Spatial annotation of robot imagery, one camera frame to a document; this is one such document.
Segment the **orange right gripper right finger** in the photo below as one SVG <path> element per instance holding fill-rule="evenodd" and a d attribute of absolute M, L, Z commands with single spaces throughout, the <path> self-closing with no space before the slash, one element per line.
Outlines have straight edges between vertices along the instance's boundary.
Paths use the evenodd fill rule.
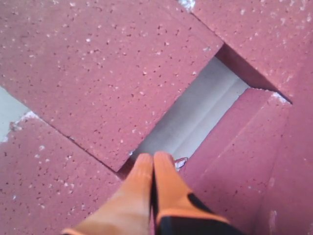
<path fill-rule="evenodd" d="M 193 203 L 193 191 L 176 171 L 173 157 L 154 154 L 157 235 L 228 235 L 227 219 Z"/>

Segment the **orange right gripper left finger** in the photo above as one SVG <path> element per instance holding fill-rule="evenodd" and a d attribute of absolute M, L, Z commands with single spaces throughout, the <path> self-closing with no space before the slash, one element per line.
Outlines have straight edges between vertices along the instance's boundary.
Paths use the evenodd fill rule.
<path fill-rule="evenodd" d="M 63 235 L 148 235 L 153 157 L 140 154 L 115 194 L 96 212 Z"/>

